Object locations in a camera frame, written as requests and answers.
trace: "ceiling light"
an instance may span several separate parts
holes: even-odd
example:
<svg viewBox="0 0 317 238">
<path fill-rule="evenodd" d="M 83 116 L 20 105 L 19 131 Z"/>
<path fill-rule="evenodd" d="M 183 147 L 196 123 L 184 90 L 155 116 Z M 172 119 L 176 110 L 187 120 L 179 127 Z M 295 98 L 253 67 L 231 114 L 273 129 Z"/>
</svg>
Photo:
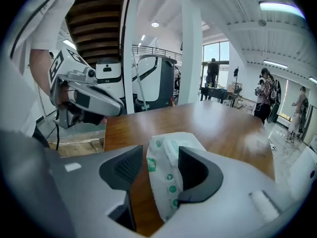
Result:
<svg viewBox="0 0 317 238">
<path fill-rule="evenodd" d="M 313 78 L 313 77 L 309 77 L 309 80 L 315 84 L 317 84 L 317 79 Z"/>
<path fill-rule="evenodd" d="M 298 15 L 302 18 L 305 18 L 303 13 L 296 6 L 289 5 L 289 4 L 278 3 L 278 2 L 260 2 L 260 8 L 261 10 L 275 10 L 275 11 L 288 12 L 288 13 Z"/>
<path fill-rule="evenodd" d="M 264 60 L 263 61 L 264 63 L 267 63 L 267 64 L 272 64 L 272 65 L 275 65 L 275 66 L 278 66 L 278 67 L 282 67 L 282 68 L 287 68 L 287 66 L 286 65 L 283 65 L 283 64 L 280 64 L 280 63 L 276 63 L 276 62 L 272 62 L 272 61 L 266 61 L 266 60 Z"/>
<path fill-rule="evenodd" d="M 158 24 L 158 22 L 157 22 L 157 21 L 155 21 L 155 22 L 153 22 L 153 23 L 152 23 L 152 26 L 153 26 L 153 27 L 158 27 L 158 26 L 159 26 L 159 24 Z"/>
<path fill-rule="evenodd" d="M 63 42 L 64 42 L 65 44 L 71 46 L 73 49 L 76 50 L 76 46 L 75 46 L 72 42 L 70 42 L 69 40 L 64 40 Z"/>
</svg>

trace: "wooden tabletop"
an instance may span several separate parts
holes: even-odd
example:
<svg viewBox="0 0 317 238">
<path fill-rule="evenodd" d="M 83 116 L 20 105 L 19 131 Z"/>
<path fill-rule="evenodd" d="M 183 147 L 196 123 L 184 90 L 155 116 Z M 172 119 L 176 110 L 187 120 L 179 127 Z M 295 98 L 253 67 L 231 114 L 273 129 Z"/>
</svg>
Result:
<svg viewBox="0 0 317 238">
<path fill-rule="evenodd" d="M 203 101 L 108 118 L 104 150 L 143 145 L 143 165 L 131 187 L 137 233 L 152 235 L 162 225 L 151 190 L 146 153 L 154 135 L 194 134 L 209 152 L 250 163 L 273 180 L 270 143 L 259 118 L 217 102 Z"/>
</svg>

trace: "black cable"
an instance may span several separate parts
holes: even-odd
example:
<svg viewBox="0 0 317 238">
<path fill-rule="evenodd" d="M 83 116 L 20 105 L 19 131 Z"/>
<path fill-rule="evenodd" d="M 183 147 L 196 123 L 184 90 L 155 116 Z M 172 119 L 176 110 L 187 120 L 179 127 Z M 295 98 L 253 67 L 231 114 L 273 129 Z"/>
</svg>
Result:
<svg viewBox="0 0 317 238">
<path fill-rule="evenodd" d="M 59 110 L 57 110 L 57 114 L 56 114 L 56 120 L 58 120 L 59 118 Z M 56 125 L 56 129 L 57 129 L 57 144 L 56 144 L 56 150 L 58 150 L 58 146 L 59 146 L 59 126 L 57 124 Z"/>
<path fill-rule="evenodd" d="M 32 15 L 29 17 L 29 19 L 25 22 L 25 24 L 22 26 L 20 32 L 18 33 L 18 35 L 16 36 L 12 49 L 11 49 L 11 53 L 10 53 L 10 58 L 13 58 L 13 54 L 14 54 L 14 50 L 15 47 L 22 35 L 22 33 L 24 32 L 25 28 L 28 26 L 28 24 L 31 22 L 31 20 L 35 17 L 36 14 L 38 14 L 38 12 L 44 7 L 44 5 L 46 5 L 50 0 L 45 0 L 33 13 Z"/>
<path fill-rule="evenodd" d="M 49 135 L 46 137 L 46 140 L 49 138 L 49 136 L 53 133 L 53 131 L 56 129 L 56 127 L 54 127 L 54 129 L 52 129 L 52 131 L 49 133 Z"/>
</svg>

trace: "plastic bag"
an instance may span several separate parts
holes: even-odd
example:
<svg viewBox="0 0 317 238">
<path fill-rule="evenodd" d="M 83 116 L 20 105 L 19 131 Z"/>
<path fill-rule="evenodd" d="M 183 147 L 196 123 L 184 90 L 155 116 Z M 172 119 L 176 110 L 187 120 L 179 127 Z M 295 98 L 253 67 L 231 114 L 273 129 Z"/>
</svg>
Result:
<svg viewBox="0 0 317 238">
<path fill-rule="evenodd" d="M 147 151 L 151 187 L 160 217 L 166 222 L 178 206 L 183 181 L 178 169 L 178 148 L 187 146 L 205 150 L 197 138 L 186 132 L 154 136 Z"/>
</svg>

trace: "white sleeve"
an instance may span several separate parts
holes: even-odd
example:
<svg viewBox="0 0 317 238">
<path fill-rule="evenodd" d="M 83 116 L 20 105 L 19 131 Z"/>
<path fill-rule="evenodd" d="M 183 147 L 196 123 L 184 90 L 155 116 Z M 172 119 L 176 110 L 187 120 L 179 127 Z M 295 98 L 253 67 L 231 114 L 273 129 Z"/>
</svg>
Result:
<svg viewBox="0 0 317 238">
<path fill-rule="evenodd" d="M 56 49 L 61 24 L 75 0 L 56 0 L 33 32 L 32 49 Z"/>
</svg>

